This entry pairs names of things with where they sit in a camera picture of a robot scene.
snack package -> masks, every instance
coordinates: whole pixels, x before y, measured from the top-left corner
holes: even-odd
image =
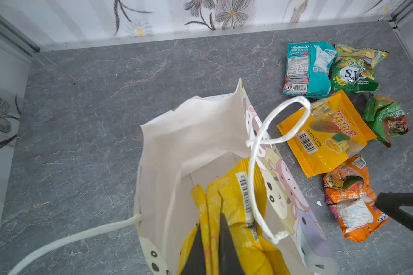
[[[283,93],[324,98],[330,92],[329,69],[338,55],[327,42],[289,43]]]
[[[312,115],[287,141],[308,178],[332,171],[376,138],[342,90],[311,106]],[[280,132],[289,132],[303,112],[299,110],[279,124]]]
[[[210,183],[205,193],[200,185],[192,189],[200,213],[199,224],[182,242],[177,274],[201,274],[199,269],[204,268],[204,274],[218,275],[226,274],[226,268],[228,274],[237,275],[290,275],[280,250],[263,237],[254,220],[248,199],[248,165],[249,158],[241,160],[225,176]],[[264,217],[267,191],[257,164],[254,193]],[[198,251],[205,256],[196,256]]]
[[[391,146],[391,137],[408,132],[408,117],[401,107],[387,96],[370,96],[363,120],[385,146]]]
[[[343,44],[335,44],[335,49],[339,55],[330,74],[333,91],[342,89],[347,93],[356,93],[378,88],[374,67],[389,52],[372,48],[355,49]]]
[[[361,155],[349,158],[323,180],[326,203],[345,238],[362,242],[389,221],[387,214],[375,207],[377,196]]]

teal candy bag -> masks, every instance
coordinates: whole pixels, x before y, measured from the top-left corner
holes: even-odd
[[[327,42],[289,43],[283,93],[312,98],[328,97],[329,69],[338,52]]]

nutrition label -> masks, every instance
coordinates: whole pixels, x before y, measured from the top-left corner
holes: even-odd
[[[307,74],[309,69],[309,56],[292,57],[287,60],[287,76]]]

barcode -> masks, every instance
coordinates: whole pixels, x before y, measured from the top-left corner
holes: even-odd
[[[366,161],[363,159],[363,157],[358,157],[352,162],[352,165],[355,165],[356,167],[363,169],[366,165]]]
[[[300,140],[301,145],[303,145],[304,150],[306,150],[308,154],[313,154],[318,151],[305,131],[298,133],[297,138]]]
[[[292,89],[293,92],[300,92],[300,93],[306,93],[307,92],[307,84],[292,84]]]
[[[240,184],[240,189],[242,190],[243,195],[243,207],[245,210],[245,219],[246,221],[251,221],[254,219],[251,209],[251,202],[249,201],[249,192],[248,192],[248,181],[246,172],[240,172],[236,174],[236,177]]]
[[[388,218],[387,214],[386,214],[386,213],[383,213],[383,214],[379,217],[378,223],[386,220],[387,218]]]

green snack bag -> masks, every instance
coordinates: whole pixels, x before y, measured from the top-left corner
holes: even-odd
[[[406,134],[408,117],[401,107],[387,96],[370,94],[363,120],[385,146],[391,146],[391,137]]]
[[[330,75],[333,91],[356,93],[378,88],[374,67],[388,56],[388,52],[372,48],[355,49],[343,44],[335,44],[335,49],[338,57]]]

